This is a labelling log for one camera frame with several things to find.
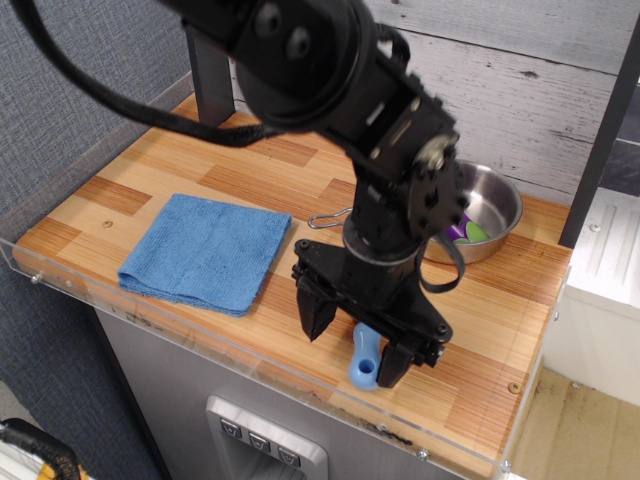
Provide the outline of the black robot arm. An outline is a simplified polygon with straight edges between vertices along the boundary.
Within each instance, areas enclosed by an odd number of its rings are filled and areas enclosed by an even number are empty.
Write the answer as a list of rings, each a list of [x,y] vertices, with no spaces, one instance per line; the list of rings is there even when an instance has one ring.
[[[293,276],[315,339],[338,311],[387,339],[377,382],[435,365],[452,330],[428,301],[428,241],[462,220],[467,199],[453,119],[406,70],[407,48],[361,1],[173,1],[185,27],[236,64],[266,126],[312,131],[352,160],[356,190],[332,246],[301,239]]]

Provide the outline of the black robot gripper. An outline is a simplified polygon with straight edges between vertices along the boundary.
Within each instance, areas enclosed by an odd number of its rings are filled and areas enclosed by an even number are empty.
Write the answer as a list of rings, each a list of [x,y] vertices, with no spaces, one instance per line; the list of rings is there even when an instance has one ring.
[[[389,340],[378,371],[379,387],[395,387],[412,364],[436,366],[453,331],[423,293],[414,254],[376,264],[345,247],[309,239],[298,240],[294,250],[299,316],[311,342],[341,309]]]

